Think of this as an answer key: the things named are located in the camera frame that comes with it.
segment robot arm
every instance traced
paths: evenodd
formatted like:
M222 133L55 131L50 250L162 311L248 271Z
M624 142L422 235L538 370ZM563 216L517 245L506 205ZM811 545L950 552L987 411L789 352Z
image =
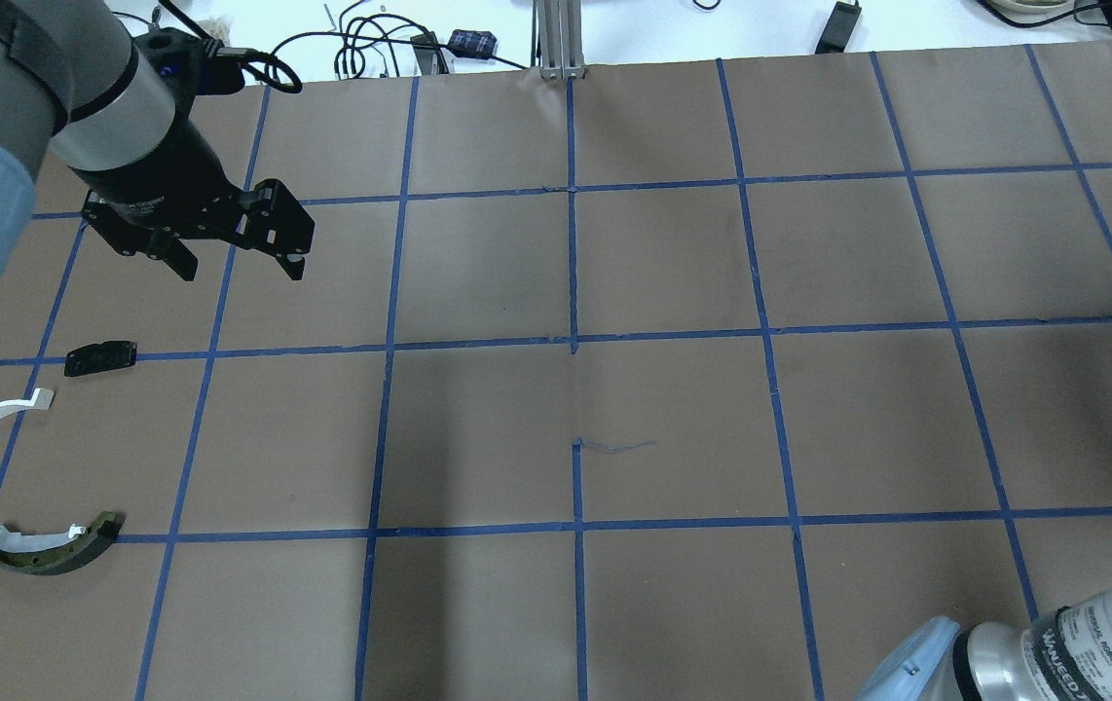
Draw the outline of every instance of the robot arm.
M50 148L92 188L83 216L115 251L192 279L181 239L217 238L301 279L312 219L276 179L231 185L188 117L197 95L244 88L249 58L172 28L133 41L101 0L0 0L0 276Z

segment white floor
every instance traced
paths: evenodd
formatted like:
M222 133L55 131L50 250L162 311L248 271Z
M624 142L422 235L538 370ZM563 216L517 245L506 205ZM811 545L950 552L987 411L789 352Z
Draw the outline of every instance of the white floor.
M1072 19L1032 30L1005 27L974 0L858 1L863 14L850 41L850 51L1112 39L1108 28L1081 27ZM148 17L155 1L107 0L107 4ZM183 0L179 4L195 19L230 20L232 45L266 51L297 32L332 28L328 9L319 0ZM338 17L348 4L339 0L328 6ZM704 12L691 0L584 0L584 51L588 63L811 53L833 4L834 0L722 0L719 8ZM499 40L499 57L528 63L529 0L368 0L350 17L375 12L404 14L431 28L445 41L454 28L490 31ZM1100 21L1100 12L1089 12L1086 18ZM133 32L143 31L137 22L126 23ZM170 23L170 18L163 23ZM297 68L304 80L334 80L330 62L338 48L339 40L335 37L311 37L288 45L280 58ZM396 53L401 72L413 75L417 70L413 52L397 46ZM369 55L370 71L378 75L383 63L378 55ZM503 66L459 59L453 70L477 72L498 68Z

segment white background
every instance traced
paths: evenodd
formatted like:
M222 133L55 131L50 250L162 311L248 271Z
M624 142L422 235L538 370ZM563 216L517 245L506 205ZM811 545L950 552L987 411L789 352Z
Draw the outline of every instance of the white background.
M952 46L1059 43L1112 39L1103 27L1081 27L1061 19L1050 27L1020 30L1002 26L974 0L860 0L863 14L850 51L940 49ZM153 0L108 0L112 9L147 17ZM231 45L270 51L285 37L301 31L330 30L321 1L315 0L181 0L195 19L226 18ZM349 3L328 3L339 14ZM584 52L587 63L642 63L783 57L812 53L833 9L834 0L722 0L703 11L691 0L584 0ZM528 66L529 0L369 0L351 14L394 12L414 19L448 40L454 28L490 31L499 40L497 55ZM1100 21L1100 10L1084 16ZM145 27L125 22L133 34ZM170 18L163 26L173 27ZM397 37L405 36L400 32ZM304 80L334 80L330 66L339 48L335 37L311 37L290 43L279 57ZM396 46L401 72L413 75L413 51ZM381 69L369 52L370 71ZM471 59L458 59L454 72L504 70Z

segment grid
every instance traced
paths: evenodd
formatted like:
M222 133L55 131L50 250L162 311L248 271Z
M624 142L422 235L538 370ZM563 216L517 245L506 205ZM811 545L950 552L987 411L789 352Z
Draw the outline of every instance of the grid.
M909 157L907 142L904 141L903 129L900 128L893 98L891 98L890 87L886 83L885 75L881 70L881 61L875 53L871 55L873 73L875 75L877 88L881 90L881 99L885 106L888 117L891 132L895 139L902 168L896 171L877 172L855 172L855 174L815 174L800 176L766 176L747 177L743 165L743 147L739 145L738 122L739 115L734 110L734 102L728 76L726 76L724 62L716 62L716 75L719 77L721 97L724 99L724 118L728 125L729 138L732 142L735 177L719 179L697 179L697 181L667 181L667 182L612 182L610 185L579 185L577 178L576 162L576 129L575 97L578 93L577 83L570 82L566 89L566 134L568 134L568 182L564 187L539 187L519 188L518 190L470 190L470 191L441 191L441 194L411 194L410 189L410 166L413 162L415 122L419 108L419 95L421 95L423 80L411 81L409 92L408 115L406 115L405 139L404 139L404 171L401 171L399 194L391 196L356 196L308 199L306 205L310 207L364 205L364 204L396 204L396 236L395 249L393 249L390 294L388 295L387 334L386 340L381 345L360 346L290 346L290 347L254 347L254 349L219 349L219 336L221 336L225 310L227 308L228 296L231 292L231 271L236 263L236 251L228 251L225 265L221 289L218 293L218 302L214 316L212 329L209 334L208 347L205 352L168 352L168 354L141 354L138 363L173 363L175 361L200 361L205 363L203 374L200 379L200 393L197 396L193 421L190 435L188 435L186 457L181 476L176 493L176 502L170 519L169 529L166 533L126 533L120 537L120 546L132 544L161 545L162 560L160 561L159 580L152 603L152 612L148 619L147 633L145 639L143 655L137 679L135 698L141 700L146 698L147 684L150 682L151 661L156 640L160 634L160 622L163 615L163 604L166 599L166 586L168 576L172 570L172 560L177 545L195 544L195 542L300 542L300 541L360 541L364 542L364 582L361 582L360 616L359 629L356 631L356 679L355 698L365 698L366 673L368 673L368 651L370 643L370 626L373 625L374 604L374 582L375 563L377 563L378 546L380 542L393 541L393 539L418 539L418 537L461 537L477 535L506 535L506 534L540 534L540 533L572 533L574 536L574 577L575 577L575 609L570 615L576 622L576 667L577 667L577 695L579 700L595 698L595 689L592 687L588 675L587 652L587 593L586 593L586 534L595 532L636 532L636 530L684 530L684 529L734 529L734 527L775 527L788 529L793 534L793 564L796 575L797 603L800 603L802 615L802 630L805 638L806 660L811 670L811 688L814 697L818 700L831 698L825 691L822 673L822 658L820 658L817 621L814 616L813 595L811 595L808 565L804 549L804 527L817 525L851 525L851 524L900 524L900 523L944 523L944 522L990 522L1001 523L1006 530L1006 537L1010 542L1011 555L1014 559L1015 573L1017 573L1019 586L1026 604L1029 616L1037 615L1037 602L1033 595L1032 582L1029 574L1026 559L1020 544L1020 535L1015 524L1035 519L1103 519L1112 516L1112 506L1061 506L1061 507L1020 507L1012 506L1006 496L1006 481L1002 476L995 452L995 444L990 433L989 421L984 413L981 395L975 382L973 363L965 345L964 330L980 328L1023 328L1023 327L1064 327L1071 325L1100 325L1112 324L1112 315L1099 316L1073 316L1073 318L1009 318L1009 319L960 319L955 303L953 303L944 276L942 257L937 251L933 230L929 223L925 203L921 196L920 182L925 178L940 178L946 176L970 176L970 175L996 175L996 174L1036 174L1036 172L1071 172L1080 181L1082 191L1085 195L1086 204L1094 213L1103 235L1105 245L1112 253L1112 229L1109 226L1108 217L1102 211L1098 196L1094 195L1089 171L1098 169L1112 169L1112 162L1084 164L1076 155L1076 147L1069 136L1068 126L1064 124L1063 115L1060 113L1058 102L1046 83L1045 75L1042 71L1035 51L1031 46L1024 49L1032 72L1035 75L1046 107L1051 112L1053 122L1058 126L1064 148L1069 155L1069 164L1063 165L1037 165L1037 166L1004 166L1004 167L972 167L972 168L936 168L920 169L912 167ZM270 107L270 90L262 93L261 111L259 112L256 126L252 151L249 156L248 174L246 182L251 182L254 171L258 160L258 150L262 145L262 129L266 125L267 111ZM764 285L762 283L759 256L756 251L756 234L753 227L752 205L748 198L748 186L764 184L786 184L786 182L828 182L828 181L863 181L863 179L900 179L907 186L911 192L913 207L919 219L919 226L924 234L924 243L931 259L931 266L936 277L936 284L942 296L944 313L946 318L940 320L929 320L929 323L856 323L856 324L822 324L822 325L791 325L791 327L774 327L770 323L768 306L766 306ZM757 326L753 328L724 328L724 329L699 329L699 330L675 330L675 332L633 332L633 333L597 333L586 334L579 332L578 324L578 230L577 230L577 205L578 196L586 191L631 191L631 190L688 190L688 188L702 187L735 187L739 199L739 216L746 240L748 267L753 294L757 313ZM401 265L404 265L404 237L406 215L410 203L430 199L485 199L486 197L529 197L552 195L553 191L564 190L568 199L568 328L567 336L543 336L543 337L518 337L518 338L473 338L473 340L431 340L431 342L397 342L396 340L396 310L397 299L400 296ZM62 219L77 218L75 213L40 214L36 219ZM67 285L75 269L77 256L79 256L81 243L85 236L85 228L81 225L76 231L75 243L67 257L67 265L63 268L61 283L58 293L54 294L50 307L48 320L46 320L43 336L38 354L31 358L0 358L0 367L31 368L27 394L32 387L38 385L38 374L46 365L58 365L62 363L61 356L49 356L50 339L53 333L54 320L58 319L63 296L67 293ZM925 511L925 513L864 513L864 514L804 514L801 510L800 497L795 487L795 478L791 464L791 447L787 440L786 407L784 407L784 396L780 391L780 377L777 368L777 352L774 350L773 342L783 336L811 336L811 334L844 334L844 333L874 333L874 332L949 332L952 335L953 345L957 352L957 359L962 371L967 392L967 401L975 414L975 425L983 443L983 453L986 456L992 484L995 487L997 497L996 510L962 510L962 511ZM408 352L435 350L435 349L458 349L458 347L519 347L519 346L568 346L570 354L578 354L583 345L605 345L605 343L639 342L639 340L679 340L679 339L712 339L712 338L761 338L763 343L763 374L766 378L771 398L771 411L777 444L780 450L780 465L782 465L782 478L784 484L784 495L786 496L786 514L775 516L742 516L742 517L699 517L699 519L618 519L618 520L588 520L584 517L584 475L583 475L583 452L582 440L575 440L570 445L570 495L573 495L573 519L557 520L557 522L516 523L497 525L467 525L467 526L404 526L404 527L381 527L380 507L383 502L384 485L384 458L388 448L388 417L390 417L393 372L395 372L396 357L408 354ZM384 358L383 395L379 407L379 424L377 452L375 452L373 493L370 494L368 526L361 529L328 529L328 530L281 530L281 532L250 532L250 533L182 533L181 516L183 503L190 484L193 471L195 456L199 447L201 417L203 417L208 396L210 394L210 383L212 383L215 365L217 361L225 358L244 358L244 356L275 356L275 355L381 355ZM3 461L0 466L0 494L3 490L4 478L7 478L8 466L14 445L22 431L23 417L18 417L9 435Z

